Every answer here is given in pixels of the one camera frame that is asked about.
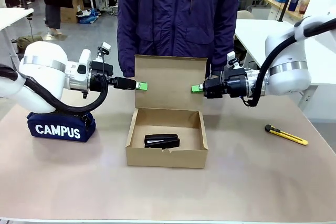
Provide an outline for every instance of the jacket zipper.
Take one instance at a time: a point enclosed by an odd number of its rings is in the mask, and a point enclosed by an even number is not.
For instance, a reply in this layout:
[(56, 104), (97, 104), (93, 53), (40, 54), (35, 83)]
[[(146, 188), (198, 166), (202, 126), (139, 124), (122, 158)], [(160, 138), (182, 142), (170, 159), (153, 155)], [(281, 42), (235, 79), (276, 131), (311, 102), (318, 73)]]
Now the jacket zipper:
[(176, 31), (175, 19), (176, 19), (176, 13), (177, 13), (178, 6), (179, 6), (179, 0), (175, 0), (173, 22), (172, 22), (172, 52), (171, 52), (171, 56), (174, 56), (174, 51), (175, 51), (175, 31)]

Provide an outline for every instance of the box lid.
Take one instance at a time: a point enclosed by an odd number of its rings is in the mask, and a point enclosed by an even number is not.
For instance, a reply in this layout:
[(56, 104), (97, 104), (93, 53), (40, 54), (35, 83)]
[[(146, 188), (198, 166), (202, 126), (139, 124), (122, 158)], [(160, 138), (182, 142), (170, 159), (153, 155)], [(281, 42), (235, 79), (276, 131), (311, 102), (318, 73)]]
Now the box lid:
[(135, 79), (148, 90), (135, 91), (136, 108), (200, 110), (203, 94), (191, 86), (205, 78), (206, 58), (135, 56)]

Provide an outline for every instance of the cardboard box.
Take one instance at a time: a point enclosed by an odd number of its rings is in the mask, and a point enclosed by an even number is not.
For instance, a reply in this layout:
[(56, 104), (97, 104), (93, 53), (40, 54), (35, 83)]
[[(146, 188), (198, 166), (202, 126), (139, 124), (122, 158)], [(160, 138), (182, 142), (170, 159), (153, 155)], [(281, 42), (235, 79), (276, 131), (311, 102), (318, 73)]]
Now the cardboard box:
[(73, 8), (61, 8), (62, 23), (77, 23), (77, 12), (84, 9), (83, 0), (72, 0)]
[[(135, 57), (135, 79), (148, 90), (135, 91), (133, 114), (126, 145), (128, 165), (204, 168), (208, 153), (202, 108), (203, 94), (191, 86), (204, 82), (206, 59)], [(144, 148), (148, 134), (177, 134), (180, 146)]]

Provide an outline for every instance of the person in purple jacket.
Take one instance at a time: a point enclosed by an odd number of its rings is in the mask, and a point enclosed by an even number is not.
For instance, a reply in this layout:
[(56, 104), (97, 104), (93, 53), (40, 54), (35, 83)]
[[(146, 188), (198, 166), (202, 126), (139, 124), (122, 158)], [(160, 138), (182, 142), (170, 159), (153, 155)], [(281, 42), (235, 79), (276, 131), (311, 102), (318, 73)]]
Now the person in purple jacket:
[(134, 77), (134, 55), (207, 58), (220, 76), (233, 51), (238, 0), (119, 0), (119, 65)]

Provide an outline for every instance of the navy blue pouch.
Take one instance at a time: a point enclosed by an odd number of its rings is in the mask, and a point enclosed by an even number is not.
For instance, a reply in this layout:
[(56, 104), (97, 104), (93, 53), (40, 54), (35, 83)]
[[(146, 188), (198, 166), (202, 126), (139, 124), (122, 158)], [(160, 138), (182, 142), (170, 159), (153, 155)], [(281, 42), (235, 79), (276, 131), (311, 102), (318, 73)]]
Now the navy blue pouch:
[(81, 116), (61, 113), (35, 114), (27, 116), (32, 136), (86, 142), (96, 129), (92, 114)]

